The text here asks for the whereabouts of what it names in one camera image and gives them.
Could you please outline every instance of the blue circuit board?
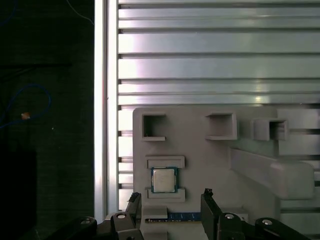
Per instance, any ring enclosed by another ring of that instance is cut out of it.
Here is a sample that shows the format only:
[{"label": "blue circuit board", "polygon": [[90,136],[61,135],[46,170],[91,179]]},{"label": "blue circuit board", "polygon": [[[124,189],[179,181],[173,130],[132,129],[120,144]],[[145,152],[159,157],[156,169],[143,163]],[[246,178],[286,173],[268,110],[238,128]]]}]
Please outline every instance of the blue circuit board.
[{"label": "blue circuit board", "polygon": [[195,223],[201,222],[200,212],[170,212],[168,218],[146,218],[145,222],[153,223]]}]

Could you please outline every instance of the angled plastic block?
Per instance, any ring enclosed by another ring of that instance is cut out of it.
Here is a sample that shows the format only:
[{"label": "angled plastic block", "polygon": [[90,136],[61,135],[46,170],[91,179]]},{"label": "angled plastic block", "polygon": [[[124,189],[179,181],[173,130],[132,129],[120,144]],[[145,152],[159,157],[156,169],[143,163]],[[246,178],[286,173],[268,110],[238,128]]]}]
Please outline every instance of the angled plastic block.
[{"label": "angled plastic block", "polygon": [[166,114],[164,112],[148,112],[142,114],[142,140],[148,142],[162,142],[166,140],[161,136],[157,128],[158,125],[164,124]]},{"label": "angled plastic block", "polygon": [[312,199],[315,175],[311,165],[300,161],[276,161],[270,165],[270,186],[280,199]]},{"label": "angled plastic block", "polygon": [[286,140],[289,134],[288,121],[286,119],[253,119],[251,127],[251,135],[254,140]]},{"label": "angled plastic block", "polygon": [[267,187],[282,200],[314,197],[314,168],[301,161],[279,161],[238,149],[230,150],[231,169]]},{"label": "angled plastic block", "polygon": [[144,206],[142,209],[142,216],[145,219],[167,219],[168,210],[166,206]]},{"label": "angled plastic block", "polygon": [[210,133],[207,140],[238,139],[237,117],[235,112],[216,111],[206,116],[210,121]]},{"label": "angled plastic block", "polygon": [[145,232],[143,234],[145,240],[168,240],[167,231]]},{"label": "angled plastic block", "polygon": [[167,168],[176,167],[178,169],[185,168],[184,156],[146,156],[146,167],[151,168]]},{"label": "angled plastic block", "polygon": [[151,188],[146,188],[145,197],[152,203],[183,203],[186,201],[186,190],[179,188],[177,192],[153,193]]}]

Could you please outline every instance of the rectangular slot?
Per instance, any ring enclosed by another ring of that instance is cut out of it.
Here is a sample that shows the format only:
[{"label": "rectangular slot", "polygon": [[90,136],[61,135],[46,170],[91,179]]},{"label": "rectangular slot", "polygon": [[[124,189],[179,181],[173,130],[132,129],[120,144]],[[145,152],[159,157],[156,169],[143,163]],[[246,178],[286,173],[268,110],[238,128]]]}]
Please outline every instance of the rectangular slot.
[{"label": "rectangular slot", "polygon": [[254,119],[251,122],[252,136],[254,140],[287,140],[288,138],[288,121],[278,118],[261,118]]},{"label": "rectangular slot", "polygon": [[214,112],[207,116],[209,118],[210,133],[208,140],[236,140],[237,119],[234,112]]},{"label": "rectangular slot", "polygon": [[271,140],[287,139],[287,121],[273,120],[269,122],[269,138]]},{"label": "rectangular slot", "polygon": [[142,140],[165,141],[162,136],[162,128],[166,124],[164,113],[147,113],[142,115]]}]

